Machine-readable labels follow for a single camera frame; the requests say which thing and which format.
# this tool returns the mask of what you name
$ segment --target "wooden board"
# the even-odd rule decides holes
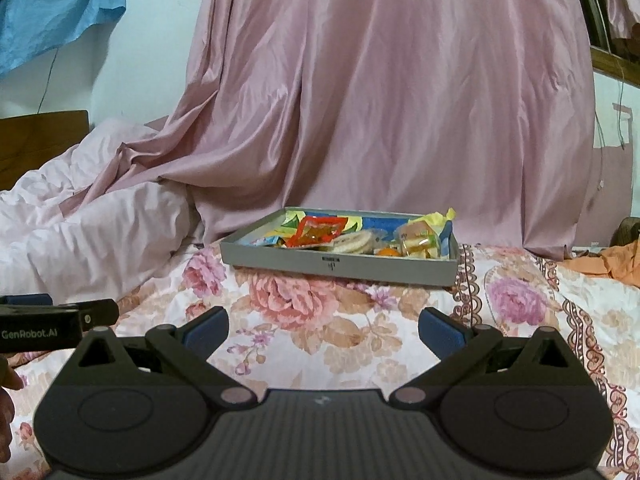
[[[66,152],[89,133],[86,110],[0,119],[0,190]]]

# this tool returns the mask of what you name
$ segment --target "orange fabric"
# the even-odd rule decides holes
[[[640,286],[640,244],[604,249],[600,256],[582,256],[561,265],[594,278],[613,278],[627,285]]]

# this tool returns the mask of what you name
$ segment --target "shallow box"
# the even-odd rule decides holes
[[[458,273],[460,249],[454,235],[449,239],[449,260],[421,260],[368,254],[331,254],[303,249],[258,247],[251,242],[279,227],[286,212],[303,210],[308,215],[361,216],[409,221],[420,215],[370,211],[339,211],[287,207],[239,229],[220,242],[222,261],[235,267],[281,270],[316,276],[332,276],[368,282],[452,286]]]

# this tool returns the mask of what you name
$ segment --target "red package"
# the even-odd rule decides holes
[[[347,218],[305,216],[298,225],[298,230],[285,245],[288,248],[318,247],[330,244],[342,233]]]

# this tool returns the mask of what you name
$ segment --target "orange object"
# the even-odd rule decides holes
[[[342,233],[348,219],[341,217],[305,216],[298,230],[285,245],[288,248],[313,247],[331,243]]]
[[[626,285],[640,286],[640,244],[638,240],[624,247],[609,247],[597,258],[582,256],[561,263],[593,278],[612,278]]]
[[[391,247],[385,247],[384,249],[380,249],[376,253],[376,256],[402,256],[402,254]]]

